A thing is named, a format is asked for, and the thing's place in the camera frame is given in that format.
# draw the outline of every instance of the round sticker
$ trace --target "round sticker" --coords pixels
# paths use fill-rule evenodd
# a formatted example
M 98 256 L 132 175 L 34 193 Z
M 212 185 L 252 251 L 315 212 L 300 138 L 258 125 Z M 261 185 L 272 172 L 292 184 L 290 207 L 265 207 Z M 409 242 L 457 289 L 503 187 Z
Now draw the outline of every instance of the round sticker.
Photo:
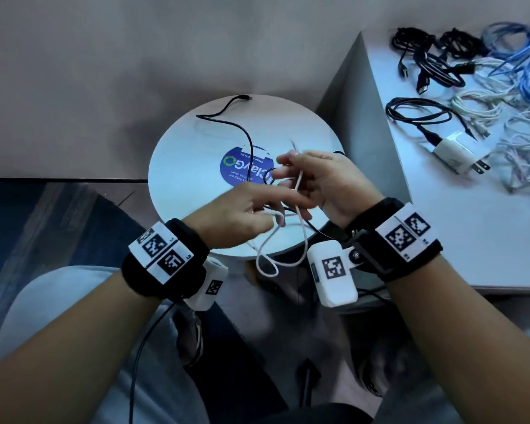
M 254 183 L 263 183 L 265 171 L 273 168 L 273 159 L 269 158 L 269 153 L 257 146 L 253 146 L 253 165 L 251 166 L 251 178 Z M 247 169 L 251 152 L 249 149 L 236 147 L 228 151 L 220 161 L 220 174 L 222 178 L 235 186 L 243 181 L 247 181 Z M 267 173 L 267 179 L 270 180 L 271 173 Z

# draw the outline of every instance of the qr code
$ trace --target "qr code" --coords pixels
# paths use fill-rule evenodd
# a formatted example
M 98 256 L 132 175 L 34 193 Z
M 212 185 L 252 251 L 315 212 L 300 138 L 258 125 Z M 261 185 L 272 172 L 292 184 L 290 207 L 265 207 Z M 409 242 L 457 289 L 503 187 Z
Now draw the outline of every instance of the qr code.
M 150 257 L 155 257 L 166 246 L 167 246 L 167 242 L 163 240 L 163 238 L 161 238 L 161 236 L 157 234 L 155 234 L 153 238 L 151 238 L 148 242 L 142 245 L 143 249 L 147 251 L 147 254 Z
M 138 239 L 137 239 L 137 242 L 139 242 L 140 244 L 142 242 L 144 242 L 146 239 L 148 239 L 151 235 L 153 235 L 155 231 L 153 230 L 153 228 L 149 228 L 147 231 L 145 231 Z
M 414 235 L 407 231 L 402 225 L 397 226 L 395 229 L 386 234 L 385 238 L 398 251 L 403 251 L 410 244 L 416 241 Z
M 405 223 L 418 236 L 422 236 L 430 230 L 430 225 L 426 223 L 426 221 L 417 213 L 413 213 L 410 217 L 408 217 L 405 220 Z
M 208 286 L 208 290 L 206 290 L 206 294 L 218 294 L 218 291 L 220 290 L 220 287 L 222 286 L 222 282 L 220 280 L 212 280 L 210 285 Z
M 345 275 L 344 265 L 341 263 L 340 257 L 324 259 L 322 260 L 322 265 L 324 265 L 324 272 L 326 273 L 326 278 L 328 279 Z
M 184 259 L 180 257 L 174 249 L 170 249 L 169 252 L 157 262 L 157 265 L 161 266 L 163 271 L 168 273 L 169 276 L 173 276 L 183 264 L 185 264 Z

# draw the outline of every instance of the floor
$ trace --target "floor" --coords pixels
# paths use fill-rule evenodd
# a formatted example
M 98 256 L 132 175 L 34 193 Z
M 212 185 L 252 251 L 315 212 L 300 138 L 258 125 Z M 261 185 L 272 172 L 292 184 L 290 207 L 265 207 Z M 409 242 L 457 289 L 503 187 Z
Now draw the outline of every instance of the floor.
M 159 220 L 147 184 L 89 186 L 145 228 Z M 342 319 L 310 299 L 312 291 L 308 287 L 313 286 L 307 282 L 306 271 L 286 268 L 273 283 L 264 285 L 257 283 L 252 273 L 246 276 L 246 263 L 227 265 L 228 282 L 217 302 L 254 350 L 289 407 L 295 408 L 299 402 L 297 367 L 310 358 L 322 375 L 313 391 L 312 404 L 348 403 L 373 416 L 380 399 L 363 390 L 355 380 Z

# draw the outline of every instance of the person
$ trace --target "person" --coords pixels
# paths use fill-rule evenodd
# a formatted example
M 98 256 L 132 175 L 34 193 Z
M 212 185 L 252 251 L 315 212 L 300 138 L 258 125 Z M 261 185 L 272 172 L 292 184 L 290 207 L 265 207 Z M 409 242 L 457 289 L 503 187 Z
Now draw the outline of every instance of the person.
M 277 161 L 283 166 L 272 176 L 286 178 L 280 185 L 287 187 L 240 184 L 184 223 L 210 249 L 226 248 L 272 228 L 272 218 L 256 211 L 265 204 L 298 206 L 307 219 L 307 209 L 319 206 L 345 228 L 383 199 L 343 155 L 291 151 Z M 301 170 L 299 193 L 292 186 Z M 125 422 L 131 365 L 127 357 L 146 324 L 162 313 L 161 300 L 134 292 L 115 269 L 81 269 L 72 278 L 56 272 L 20 293 L 0 331 L 0 423 Z M 66 278 L 65 283 L 59 278 Z M 76 291 L 67 293 L 75 284 Z M 529 336 L 475 292 L 442 256 L 390 281 L 388 290 L 457 413 L 440 415 L 435 395 L 416 398 L 420 391 L 411 387 L 400 399 L 395 396 L 390 409 L 384 407 L 385 399 L 374 422 L 530 423 Z M 29 303 L 41 304 L 32 307 L 31 316 L 25 306 Z M 177 364 L 174 345 L 165 341 L 172 331 L 169 319 L 154 332 L 151 350 L 144 350 L 142 359 L 152 363 L 146 378 L 153 382 L 137 388 L 135 417 L 148 423 L 207 422 L 196 388 Z M 409 404 L 430 407 L 416 412 Z M 263 422 L 298 422 L 295 414 L 300 414 L 300 422 L 351 422 L 349 408 L 344 413 L 332 409 L 325 420 L 318 419 L 326 411 L 320 407 Z

